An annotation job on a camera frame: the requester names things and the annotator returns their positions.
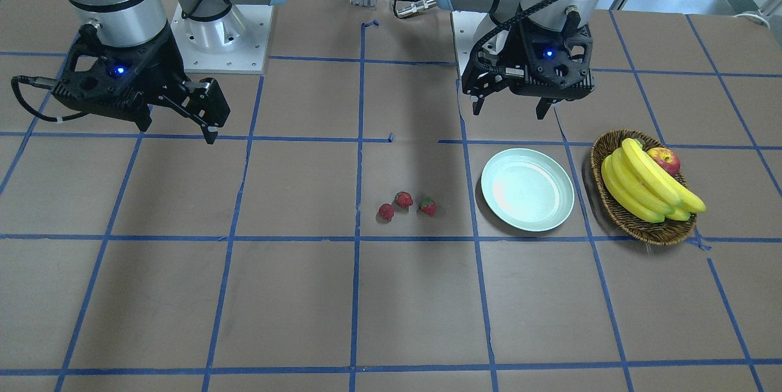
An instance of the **bunch of bananas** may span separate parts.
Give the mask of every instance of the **bunch of bananas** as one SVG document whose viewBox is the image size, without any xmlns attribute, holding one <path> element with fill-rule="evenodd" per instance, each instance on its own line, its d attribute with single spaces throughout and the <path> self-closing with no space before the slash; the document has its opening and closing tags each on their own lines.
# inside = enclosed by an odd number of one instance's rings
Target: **bunch of bananas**
<svg viewBox="0 0 782 392">
<path fill-rule="evenodd" d="M 601 175 L 612 197 L 645 222 L 688 220 L 693 213 L 706 211 L 703 201 L 643 152 L 636 139 L 624 139 L 606 157 Z"/>
</svg>

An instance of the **white mounting plate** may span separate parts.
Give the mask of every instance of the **white mounting plate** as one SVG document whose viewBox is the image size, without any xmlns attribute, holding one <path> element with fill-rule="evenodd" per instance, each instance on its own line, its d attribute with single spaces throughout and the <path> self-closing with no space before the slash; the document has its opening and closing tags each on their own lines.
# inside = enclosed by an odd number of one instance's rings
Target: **white mounting plate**
<svg viewBox="0 0 782 392">
<path fill-rule="evenodd" d="M 485 13 L 455 10 L 451 13 L 453 25 L 453 45 L 456 47 L 456 58 L 459 61 L 459 75 L 464 74 L 464 67 L 470 59 L 470 50 L 475 45 L 475 30 L 481 24 Z"/>
<path fill-rule="evenodd" d="M 271 33 L 271 17 L 274 7 L 270 5 L 237 5 L 247 20 L 247 29 L 252 39 L 245 41 L 229 53 L 201 52 L 190 42 L 187 28 L 181 19 L 182 8 L 177 5 L 171 30 L 177 40 L 179 53 L 185 63 L 185 73 L 240 73 L 263 74 Z"/>
</svg>

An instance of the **strawberry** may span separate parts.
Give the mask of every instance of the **strawberry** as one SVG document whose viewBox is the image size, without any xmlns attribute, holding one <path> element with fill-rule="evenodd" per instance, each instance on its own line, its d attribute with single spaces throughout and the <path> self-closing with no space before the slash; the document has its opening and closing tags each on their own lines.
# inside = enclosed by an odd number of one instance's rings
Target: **strawberry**
<svg viewBox="0 0 782 392">
<path fill-rule="evenodd" d="M 437 205 L 435 205 L 435 200 L 432 200 L 431 198 L 426 198 L 421 203 L 418 204 L 418 208 L 421 209 L 421 212 L 429 215 L 430 217 L 433 217 L 435 216 L 435 210 L 437 209 Z"/>
<path fill-rule="evenodd" d="M 389 205 L 388 203 L 385 203 L 384 205 L 380 206 L 380 209 L 378 211 L 378 214 L 382 219 L 390 220 L 393 218 L 393 206 Z"/>
<path fill-rule="evenodd" d="M 408 208 L 413 205 L 413 197 L 407 192 L 399 192 L 393 200 L 400 208 Z"/>
</svg>

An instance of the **fruit basket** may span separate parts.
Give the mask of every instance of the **fruit basket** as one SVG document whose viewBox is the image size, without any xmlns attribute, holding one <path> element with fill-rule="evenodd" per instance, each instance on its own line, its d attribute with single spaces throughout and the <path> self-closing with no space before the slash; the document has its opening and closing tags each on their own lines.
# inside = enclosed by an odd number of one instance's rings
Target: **fruit basket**
<svg viewBox="0 0 782 392">
<path fill-rule="evenodd" d="M 639 241 L 654 245 L 679 244 L 679 242 L 687 239 L 687 236 L 689 236 L 690 232 L 695 228 L 696 214 L 692 214 L 692 217 L 690 217 L 689 220 L 665 219 L 664 222 L 660 223 L 645 222 L 645 220 L 638 219 L 638 217 L 629 213 L 627 209 L 619 205 L 619 203 L 614 200 L 614 197 L 608 193 L 608 189 L 606 189 L 603 177 L 600 173 L 601 164 L 603 163 L 603 160 L 614 152 L 614 150 L 622 144 L 622 141 L 628 137 L 642 141 L 643 150 L 664 147 L 664 145 L 654 137 L 631 129 L 615 129 L 598 137 L 594 144 L 592 144 L 589 160 L 592 178 L 594 178 L 595 187 L 597 188 L 597 193 L 599 194 L 603 208 L 605 208 L 606 213 L 612 222 L 615 222 L 621 230 Z M 687 182 L 684 180 L 684 176 L 682 176 L 681 173 L 676 174 L 676 181 L 679 181 L 682 186 L 687 187 Z"/>
</svg>

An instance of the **white plate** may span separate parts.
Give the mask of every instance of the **white plate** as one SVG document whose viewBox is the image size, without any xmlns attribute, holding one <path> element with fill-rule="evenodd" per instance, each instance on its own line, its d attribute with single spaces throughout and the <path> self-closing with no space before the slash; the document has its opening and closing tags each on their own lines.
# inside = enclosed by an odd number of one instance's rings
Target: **white plate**
<svg viewBox="0 0 782 392">
<path fill-rule="evenodd" d="M 554 159 L 513 148 L 495 154 L 481 174 L 483 197 L 504 222 L 522 230 L 551 230 L 573 210 L 570 177 Z"/>
</svg>

